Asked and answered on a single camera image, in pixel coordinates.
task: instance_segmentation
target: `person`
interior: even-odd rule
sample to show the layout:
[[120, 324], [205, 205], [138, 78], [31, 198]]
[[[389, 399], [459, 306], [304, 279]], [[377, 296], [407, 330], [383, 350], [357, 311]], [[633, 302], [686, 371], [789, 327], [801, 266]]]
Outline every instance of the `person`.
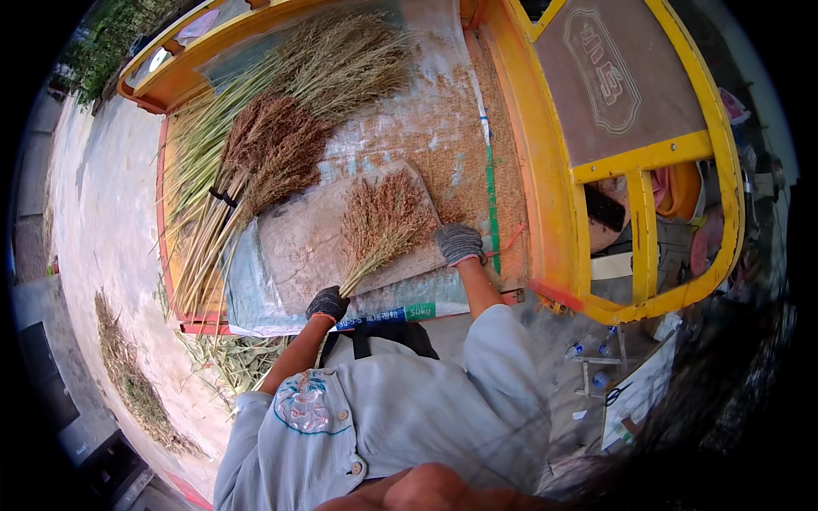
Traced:
[[451, 509], [530, 509], [531, 499], [542, 501], [529, 494], [546, 469], [551, 423], [532, 338], [489, 281], [480, 234], [450, 224], [436, 240], [473, 319], [465, 368], [440, 361], [418, 324], [327, 336], [349, 300], [338, 286], [323, 289], [258, 392], [236, 398], [215, 509], [380, 509], [385, 500], [436, 509], [427, 505], [450, 498], [465, 506]]

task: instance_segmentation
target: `yellow frame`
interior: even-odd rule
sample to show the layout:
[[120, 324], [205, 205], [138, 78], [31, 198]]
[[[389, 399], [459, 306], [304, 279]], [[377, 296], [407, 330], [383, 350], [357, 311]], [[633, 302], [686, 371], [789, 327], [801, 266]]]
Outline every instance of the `yellow frame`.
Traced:
[[[552, 2], [536, 25], [529, 21], [517, 0], [492, 3], [496, 6], [487, 17], [489, 44], [506, 102], [511, 110], [516, 110], [511, 118], [524, 168], [531, 219], [533, 278], [529, 287], [607, 325], [659, 316], [705, 298], [730, 274], [738, 260], [744, 238], [744, 193], [735, 142], [716, 84], [672, 7], [665, 0], [645, 0], [685, 68], [707, 129], [571, 168], [559, 116], [533, 49], [533, 43], [565, 1]], [[509, 24], [514, 26], [513, 30], [509, 30]], [[534, 88], [530, 74], [540, 74], [533, 80]], [[540, 101], [536, 100], [542, 102], [538, 107], [535, 105]], [[721, 249], [703, 275], [657, 295], [656, 216], [649, 174], [645, 171], [709, 158], [716, 160], [725, 217]], [[555, 165], [561, 167], [562, 180], [555, 175]], [[590, 241], [582, 185], [612, 176], [624, 176], [627, 180], [633, 230], [632, 302], [624, 306], [591, 294]], [[560, 191], [564, 198], [557, 197]], [[568, 208], [571, 214], [565, 217], [559, 211], [561, 208]], [[564, 255], [554, 260], [548, 244], [560, 246]]]
[[[200, 4], [154, 39], [123, 70], [119, 93], [154, 113], [173, 111], [209, 86], [204, 77], [192, 71], [196, 65], [233, 43], [332, 0], [272, 0], [266, 4], [264, 0], [252, 0], [255, 9], [210, 30], [189, 47], [171, 42], [184, 26], [224, 1]], [[707, 129], [571, 168], [560, 119], [533, 48], [566, 0], [554, 0], [536, 24], [531, 23], [518, 0], [480, 0], [485, 35], [509, 106], [522, 168], [532, 247], [533, 278], [529, 287], [608, 325], [658, 316], [706, 297], [732, 271], [744, 238], [739, 160], [716, 84], [692, 37], [667, 1], [644, 1], [676, 49]], [[126, 77], [160, 46], [173, 51], [173, 56], [136, 87], [129, 87]], [[649, 174], [644, 171], [711, 157], [716, 160], [725, 217], [721, 249], [703, 275], [657, 295], [656, 218]], [[584, 183], [616, 175], [627, 180], [634, 236], [633, 303], [624, 306], [591, 294], [583, 190]]]

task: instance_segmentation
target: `embroidered shirt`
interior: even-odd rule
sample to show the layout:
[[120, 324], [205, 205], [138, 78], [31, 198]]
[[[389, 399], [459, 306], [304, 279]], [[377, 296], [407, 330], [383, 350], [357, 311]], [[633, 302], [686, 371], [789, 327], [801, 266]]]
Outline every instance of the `embroidered shirt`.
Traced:
[[551, 422], [531, 336], [494, 305], [471, 325], [463, 361], [373, 350], [295, 374], [274, 396], [239, 395], [213, 507], [312, 509], [428, 462], [475, 488], [534, 492]]

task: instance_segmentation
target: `water bottle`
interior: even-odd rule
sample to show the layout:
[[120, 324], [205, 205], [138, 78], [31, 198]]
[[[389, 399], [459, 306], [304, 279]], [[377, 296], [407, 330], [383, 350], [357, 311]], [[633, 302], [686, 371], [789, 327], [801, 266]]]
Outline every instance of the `water bottle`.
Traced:
[[591, 379], [591, 383], [593, 383], [594, 387], [598, 388], [599, 390], [606, 390], [612, 381], [613, 379], [604, 371], [597, 372]]
[[583, 356], [596, 356], [597, 354], [610, 356], [611, 348], [607, 344], [600, 344], [593, 335], [586, 335], [580, 342], [568, 348], [568, 351], [565, 353], [565, 358], [574, 358], [581, 353], [584, 353]]

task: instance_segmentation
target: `gray work glove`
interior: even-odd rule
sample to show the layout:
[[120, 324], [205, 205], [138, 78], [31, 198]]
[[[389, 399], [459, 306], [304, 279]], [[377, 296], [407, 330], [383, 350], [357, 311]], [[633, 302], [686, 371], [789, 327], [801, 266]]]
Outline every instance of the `gray work glove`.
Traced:
[[483, 238], [469, 226], [450, 223], [437, 229], [434, 237], [449, 267], [468, 258], [477, 258], [482, 265], [488, 262], [486, 254], [483, 253]]
[[341, 321], [341, 318], [347, 313], [349, 298], [341, 298], [341, 295], [338, 294], [339, 289], [340, 287], [334, 285], [318, 291], [307, 307], [307, 321], [316, 314], [331, 317], [335, 323]]

